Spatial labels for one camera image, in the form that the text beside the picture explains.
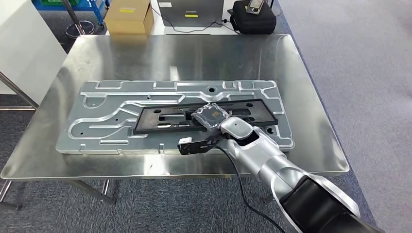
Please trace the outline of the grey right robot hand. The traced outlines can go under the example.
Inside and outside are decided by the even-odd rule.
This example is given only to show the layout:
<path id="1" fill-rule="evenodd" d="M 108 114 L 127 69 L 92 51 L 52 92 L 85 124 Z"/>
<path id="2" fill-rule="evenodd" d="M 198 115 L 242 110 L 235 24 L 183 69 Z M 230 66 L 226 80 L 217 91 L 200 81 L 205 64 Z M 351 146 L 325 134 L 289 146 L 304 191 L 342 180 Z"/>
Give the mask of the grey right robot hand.
<path id="1" fill-rule="evenodd" d="M 191 116 L 204 126 L 208 132 L 215 132 L 231 115 L 217 103 L 208 103 L 195 110 Z"/>

